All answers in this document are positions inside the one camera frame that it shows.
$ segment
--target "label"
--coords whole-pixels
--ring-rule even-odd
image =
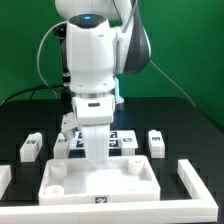
[[[161,138],[160,138],[160,137],[152,137],[152,140],[153,140],[153,141],[160,141]]]
[[[27,142],[26,142],[26,144],[35,144],[36,143],[36,140],[28,140]]]
[[[107,203],[107,197],[95,197],[95,203],[96,204],[102,204]]]
[[[84,147],[83,140],[78,140],[76,143],[76,148],[83,148],[83,147]]]
[[[118,140],[110,140],[109,141],[109,147],[118,147]]]
[[[117,132],[116,131],[111,131],[110,132],[110,138],[117,138]]]
[[[67,139],[59,139],[58,140],[58,143],[65,143],[65,142],[67,142]]]

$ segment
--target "black surface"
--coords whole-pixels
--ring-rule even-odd
[[[0,110],[0,165],[11,165],[12,181],[0,206],[38,204],[38,191],[47,160],[69,104],[60,100],[15,101]],[[224,223],[224,136],[199,111],[179,98],[126,99],[117,106],[111,130],[135,130],[137,154],[148,156],[161,186],[161,200],[189,198],[177,175],[178,159],[189,159],[219,206]],[[147,132],[162,132],[165,159],[151,159]],[[35,163],[21,163],[19,150],[29,134],[41,132],[43,147]]]

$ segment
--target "cable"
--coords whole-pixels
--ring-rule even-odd
[[[46,80],[44,79],[43,75],[41,74],[41,69],[40,69],[40,54],[41,54],[41,51],[42,51],[42,48],[43,48],[43,45],[44,45],[44,42],[45,40],[47,39],[48,35],[51,33],[51,31],[59,26],[59,25],[62,25],[62,24],[67,24],[67,21],[64,21],[64,22],[61,22],[61,23],[58,23],[56,25],[54,25],[53,27],[51,27],[47,33],[44,35],[41,43],[40,43],[40,46],[39,46],[39,49],[38,49],[38,53],[37,53],[37,71],[38,71],[38,75],[40,77],[40,79],[42,80],[42,82],[44,83],[45,86],[47,86],[49,89],[51,89],[52,91],[54,91],[55,93],[55,90],[53,90],[50,85],[46,82]]]
[[[131,14],[130,14],[130,16],[129,16],[129,19],[128,19],[128,21],[127,21],[127,23],[126,23],[126,25],[125,25],[125,27],[124,27],[122,33],[125,33],[125,32],[127,31],[128,26],[129,26],[130,23],[131,23],[132,17],[133,17],[133,15],[134,15],[134,13],[135,13],[135,10],[136,10],[137,6],[138,6],[138,0],[135,0],[135,4],[134,4],[134,6],[132,7]]]
[[[5,104],[11,100],[12,98],[16,97],[16,96],[19,96],[21,94],[24,94],[24,93],[28,93],[28,92],[33,92],[31,97],[33,96],[34,92],[35,91],[39,91],[39,90],[46,90],[46,89],[49,89],[50,87],[50,90],[52,89],[55,89],[55,88],[61,88],[63,87],[62,84],[60,85],[52,85],[52,86],[37,86],[37,87],[33,87],[33,88],[28,88],[28,89],[24,89],[24,90],[21,90],[21,91],[18,91],[16,93],[13,93],[12,95],[8,96],[5,100],[2,101],[2,103],[0,104],[0,109],[5,106]]]
[[[115,9],[117,11],[118,16],[122,20],[121,14],[120,14],[120,12],[119,12],[119,10],[117,8],[117,5],[115,3],[115,0],[113,0],[113,4],[114,4],[114,7],[115,7]],[[132,7],[130,16],[128,18],[127,23],[124,26],[124,29],[122,30],[122,33],[125,33],[127,31],[127,29],[128,29],[128,27],[129,27],[129,25],[131,23],[131,20],[133,18],[133,15],[135,13],[135,10],[136,10],[137,6],[138,6],[138,0],[135,0],[134,6]],[[120,42],[119,41],[117,42],[117,46],[116,46],[116,62],[115,63],[116,63],[116,65],[115,65],[115,69],[114,69],[114,73],[115,73],[114,74],[114,77],[116,77],[118,75],[118,72],[120,71]]]
[[[150,62],[163,76],[165,76],[174,86],[176,86],[187,97],[187,99],[191,102],[191,104],[195,108],[197,108],[191,97],[177,83],[175,83],[165,72],[163,72],[152,60]]]
[[[117,14],[118,14],[118,17],[120,18],[120,20],[122,20],[122,19],[121,19],[120,11],[119,11],[118,8],[117,8],[117,5],[116,5],[115,0],[113,0],[113,4],[114,4],[114,8],[116,9],[116,12],[117,12]]]

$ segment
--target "small white part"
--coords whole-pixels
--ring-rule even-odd
[[[55,160],[50,165],[50,175],[54,179],[63,179],[67,176],[67,163],[63,160]]]
[[[61,132],[68,140],[74,138],[75,128],[77,128],[77,118],[73,112],[65,114],[62,119]]]
[[[69,156],[69,141],[62,133],[58,134],[58,138],[54,145],[54,158],[67,159]]]
[[[144,160],[142,158],[131,157],[128,160],[128,172],[132,175],[139,175],[143,171],[144,168]]]
[[[151,158],[165,158],[165,144],[160,131],[152,130],[148,132],[148,143]]]
[[[20,149],[21,162],[35,162],[43,145],[42,134],[30,134]]]
[[[44,194],[51,197],[63,196],[64,193],[64,188],[60,185],[52,185],[44,190]]]
[[[138,142],[134,131],[118,131],[121,137],[121,155],[134,156],[135,149],[138,148]]]
[[[5,193],[5,190],[8,187],[11,179],[12,176],[10,166],[0,166],[0,200]]]

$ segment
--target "black cable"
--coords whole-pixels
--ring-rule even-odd
[[[35,92],[36,92],[36,90],[34,90],[34,91],[32,92],[32,94],[31,94],[31,96],[30,96],[30,99],[29,99],[29,100],[32,100],[32,98],[33,98],[33,96],[34,96]]]
[[[55,88],[61,88],[63,87],[62,84],[59,84],[59,85],[52,85],[52,86],[37,86],[37,87],[32,87],[32,88],[28,88],[28,89],[24,89],[24,90],[21,90],[21,91],[18,91],[16,93],[13,93],[12,95],[8,96],[5,100],[3,100],[3,102],[0,104],[0,109],[9,101],[11,100],[12,98],[16,97],[16,96],[19,96],[21,94],[24,94],[24,93],[28,93],[28,92],[33,92],[30,99],[32,99],[33,97],[33,94],[36,92],[36,91],[39,91],[39,90],[46,90],[46,89],[49,89],[49,90],[55,90]]]

